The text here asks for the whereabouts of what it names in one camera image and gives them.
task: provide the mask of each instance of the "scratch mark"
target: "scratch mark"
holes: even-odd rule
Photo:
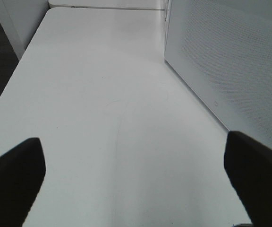
[[[116,103],[116,102],[119,102],[119,101],[121,101],[121,99],[120,99],[120,100],[115,100],[115,101],[113,101],[113,102],[110,102],[110,103],[108,103],[107,105],[105,105],[104,107],[107,107],[107,106],[111,105],[112,103]]]
[[[122,116],[121,116],[121,118],[120,118],[120,122],[119,122],[119,125],[118,125],[118,131],[117,131],[117,137],[116,137],[116,153],[115,153],[116,165],[115,165],[115,173],[117,173],[117,170],[118,170],[118,162],[117,162],[117,157],[118,157],[118,138],[119,138],[119,133],[120,133],[120,128],[121,128],[122,119],[123,119],[124,116],[125,116],[125,113],[126,113],[128,104],[129,104],[129,101],[127,101],[127,103],[126,103],[125,110],[124,110],[124,112],[123,112],[123,114],[122,114]],[[114,193],[114,197],[113,197],[113,203],[115,203],[115,204],[116,204],[116,201],[117,201],[116,188],[117,188],[117,178],[115,178],[115,193]],[[115,211],[114,211],[114,213],[113,213],[112,223],[115,222],[116,213],[117,213],[117,206],[115,205]]]

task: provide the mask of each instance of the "white table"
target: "white table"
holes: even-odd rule
[[[53,7],[161,10],[163,0],[49,0]]]
[[[0,97],[0,155],[42,141],[25,227],[249,222],[227,132],[163,60],[160,11],[48,11]]]

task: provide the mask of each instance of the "white desk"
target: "white desk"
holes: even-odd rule
[[[0,97],[0,155],[39,137],[47,173],[25,227],[249,222],[227,132],[163,61],[160,11],[48,11]]]
[[[163,0],[49,0],[53,7],[161,10]]]

